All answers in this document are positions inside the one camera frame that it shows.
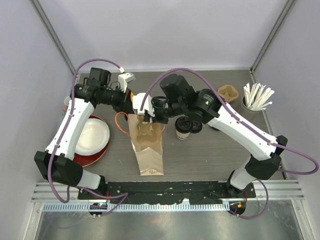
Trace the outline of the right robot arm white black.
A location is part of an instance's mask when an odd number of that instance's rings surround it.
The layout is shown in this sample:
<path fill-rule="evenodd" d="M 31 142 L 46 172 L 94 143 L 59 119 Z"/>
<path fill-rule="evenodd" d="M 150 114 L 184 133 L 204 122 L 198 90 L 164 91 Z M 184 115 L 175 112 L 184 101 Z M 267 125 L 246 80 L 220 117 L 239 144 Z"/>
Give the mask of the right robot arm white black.
<path fill-rule="evenodd" d="M 272 136 L 237 113 L 224 100 L 219 100 L 211 89 L 195 91 L 182 75 L 170 74 L 160 82 L 165 96 L 151 97 L 140 94 L 141 100 L 134 100 L 138 115 L 145 120 L 167 124 L 169 118 L 184 115 L 192 122 L 209 125 L 246 148 L 250 157 L 238 169 L 231 172 L 226 193 L 233 198 L 243 193 L 252 181 L 268 180 L 280 167 L 285 146 L 284 136 Z"/>

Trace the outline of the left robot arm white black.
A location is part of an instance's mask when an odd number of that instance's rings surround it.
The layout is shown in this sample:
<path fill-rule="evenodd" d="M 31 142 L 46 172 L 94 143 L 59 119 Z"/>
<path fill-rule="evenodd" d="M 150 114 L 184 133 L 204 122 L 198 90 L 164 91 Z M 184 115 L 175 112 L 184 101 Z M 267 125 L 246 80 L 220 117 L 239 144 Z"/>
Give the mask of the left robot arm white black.
<path fill-rule="evenodd" d="M 88 188 L 89 194 L 100 200 L 107 192 L 104 177 L 86 171 L 74 162 L 76 145 L 98 104 L 112 106 L 117 113 L 133 113 L 132 93 L 130 89 L 76 84 L 71 95 L 73 98 L 56 135 L 44 151 L 36 152 L 34 161 L 45 180 Z"/>

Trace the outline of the cardboard cup carrier single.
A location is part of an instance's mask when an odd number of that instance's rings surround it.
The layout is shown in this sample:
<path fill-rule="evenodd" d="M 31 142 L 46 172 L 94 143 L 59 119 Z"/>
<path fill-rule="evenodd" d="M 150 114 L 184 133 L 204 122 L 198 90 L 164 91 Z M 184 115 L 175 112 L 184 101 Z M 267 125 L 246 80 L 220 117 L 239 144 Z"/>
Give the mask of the cardboard cup carrier single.
<path fill-rule="evenodd" d="M 133 139 L 142 146 L 154 145 L 161 138 L 161 125 L 159 123 L 139 122 L 135 130 Z"/>

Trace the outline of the brown paper bag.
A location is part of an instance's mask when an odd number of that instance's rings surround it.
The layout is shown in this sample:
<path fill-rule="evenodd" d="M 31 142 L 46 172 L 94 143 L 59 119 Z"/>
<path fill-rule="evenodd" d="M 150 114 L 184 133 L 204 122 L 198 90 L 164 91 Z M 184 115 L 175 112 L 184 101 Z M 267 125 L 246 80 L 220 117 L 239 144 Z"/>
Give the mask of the brown paper bag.
<path fill-rule="evenodd" d="M 123 114 L 127 117 L 128 131 L 124 130 L 118 122 L 118 117 Z M 164 174 L 163 165 L 163 131 L 165 126 L 161 127 L 160 140 L 153 145 L 143 146 L 134 140 L 136 134 L 136 127 L 138 123 L 149 123 L 143 122 L 143 117 L 135 114 L 127 114 L 124 112 L 118 112 L 114 117 L 115 124 L 124 134 L 129 136 L 132 149 L 134 151 L 136 161 L 141 176 L 162 176 Z"/>

